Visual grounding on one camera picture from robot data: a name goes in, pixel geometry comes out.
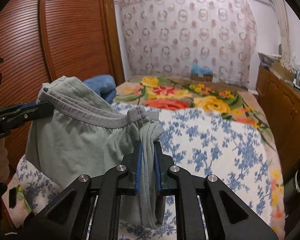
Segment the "pink circle patterned curtain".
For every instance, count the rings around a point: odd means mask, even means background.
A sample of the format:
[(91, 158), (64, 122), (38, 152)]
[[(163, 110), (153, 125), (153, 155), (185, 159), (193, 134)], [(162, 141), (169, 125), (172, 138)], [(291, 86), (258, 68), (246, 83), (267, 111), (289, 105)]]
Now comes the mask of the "pink circle patterned curtain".
[(247, 0), (120, 0), (133, 75), (191, 77), (193, 63), (218, 82), (248, 87), (257, 39)]

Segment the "blue floral white bedspread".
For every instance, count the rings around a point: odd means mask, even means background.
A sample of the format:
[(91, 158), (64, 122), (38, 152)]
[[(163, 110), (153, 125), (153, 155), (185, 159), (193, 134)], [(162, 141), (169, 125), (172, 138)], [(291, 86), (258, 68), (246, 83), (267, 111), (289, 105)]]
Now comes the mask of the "blue floral white bedspread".
[(160, 110), (158, 121), (144, 107), (117, 103), (114, 117), (80, 112), (35, 121), (17, 176), (32, 211), (38, 213), (81, 174), (104, 174), (143, 142), (143, 165), (154, 159), (151, 142), (191, 174), (215, 174), (266, 223), (271, 217), (269, 166), (255, 128), (198, 108)]

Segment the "grey-green pants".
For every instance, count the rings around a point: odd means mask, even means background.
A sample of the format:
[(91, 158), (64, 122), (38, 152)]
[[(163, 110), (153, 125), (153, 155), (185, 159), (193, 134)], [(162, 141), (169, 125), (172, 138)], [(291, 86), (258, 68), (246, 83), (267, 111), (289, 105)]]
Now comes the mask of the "grey-green pants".
[(165, 198), (155, 189), (155, 147), (164, 129), (157, 112), (142, 106), (126, 114), (88, 88), (76, 77), (44, 83), (38, 102), (53, 105), (53, 115), (33, 121), (25, 157), (61, 187), (78, 176), (95, 177), (119, 165), (141, 142), (136, 196), (121, 200), (121, 219), (157, 229), (164, 220)]

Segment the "blue denim jeans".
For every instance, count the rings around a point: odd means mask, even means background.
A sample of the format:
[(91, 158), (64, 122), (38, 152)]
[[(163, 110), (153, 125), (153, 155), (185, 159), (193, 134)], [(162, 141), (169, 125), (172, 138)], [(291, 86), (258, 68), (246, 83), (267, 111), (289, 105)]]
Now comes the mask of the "blue denim jeans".
[(112, 104), (116, 96), (116, 84), (111, 75), (98, 75), (83, 81), (107, 103)]

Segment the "brown louvered wardrobe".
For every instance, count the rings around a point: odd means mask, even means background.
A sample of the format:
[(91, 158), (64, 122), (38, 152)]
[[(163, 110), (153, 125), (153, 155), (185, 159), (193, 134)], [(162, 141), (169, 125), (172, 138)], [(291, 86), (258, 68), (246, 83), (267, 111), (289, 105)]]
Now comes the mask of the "brown louvered wardrobe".
[(45, 82), (109, 74), (124, 83), (114, 0), (10, 0), (0, 12), (0, 108)]

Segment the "cardboard box with blue items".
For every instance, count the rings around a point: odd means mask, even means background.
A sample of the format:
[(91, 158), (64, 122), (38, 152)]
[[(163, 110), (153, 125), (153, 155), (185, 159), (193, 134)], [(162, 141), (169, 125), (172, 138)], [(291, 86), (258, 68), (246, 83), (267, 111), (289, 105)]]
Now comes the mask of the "cardboard box with blue items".
[(191, 79), (194, 81), (212, 82), (213, 72), (206, 67), (200, 67), (197, 63), (192, 64)]

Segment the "wooden sideboard cabinet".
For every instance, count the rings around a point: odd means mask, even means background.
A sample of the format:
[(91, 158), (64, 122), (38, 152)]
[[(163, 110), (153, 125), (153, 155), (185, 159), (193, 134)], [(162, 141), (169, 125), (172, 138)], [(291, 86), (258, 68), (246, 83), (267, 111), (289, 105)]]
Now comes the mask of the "wooden sideboard cabinet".
[(256, 90), (275, 139), (286, 183), (300, 163), (300, 91), (262, 66), (258, 69)]

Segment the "colourful floral blanket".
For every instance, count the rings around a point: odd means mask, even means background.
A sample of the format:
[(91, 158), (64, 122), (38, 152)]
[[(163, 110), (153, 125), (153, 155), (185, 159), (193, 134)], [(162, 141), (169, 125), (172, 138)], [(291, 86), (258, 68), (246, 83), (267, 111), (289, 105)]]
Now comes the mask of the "colourful floral blanket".
[(217, 83), (137, 76), (119, 85), (113, 107), (159, 110), (162, 150), (194, 175), (215, 174), (285, 236), (283, 175), (274, 136), (253, 94)]

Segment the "stack of papers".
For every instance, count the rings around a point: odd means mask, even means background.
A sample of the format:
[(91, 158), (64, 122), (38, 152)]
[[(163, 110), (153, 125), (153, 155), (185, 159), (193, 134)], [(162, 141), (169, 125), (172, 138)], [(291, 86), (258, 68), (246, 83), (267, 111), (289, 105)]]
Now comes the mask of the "stack of papers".
[(258, 52), (258, 57), (260, 59), (260, 65), (263, 67), (270, 68), (273, 66), (274, 62), (280, 62), (282, 56), (277, 54), (265, 54)]

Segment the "cardboard box on cabinet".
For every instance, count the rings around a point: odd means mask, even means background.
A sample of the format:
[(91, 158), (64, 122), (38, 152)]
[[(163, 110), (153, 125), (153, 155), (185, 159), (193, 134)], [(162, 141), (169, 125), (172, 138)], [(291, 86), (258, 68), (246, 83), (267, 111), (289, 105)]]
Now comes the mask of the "cardboard box on cabinet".
[(293, 82), (294, 80), (294, 72), (284, 67), (279, 62), (274, 62), (271, 68), (281, 79)]

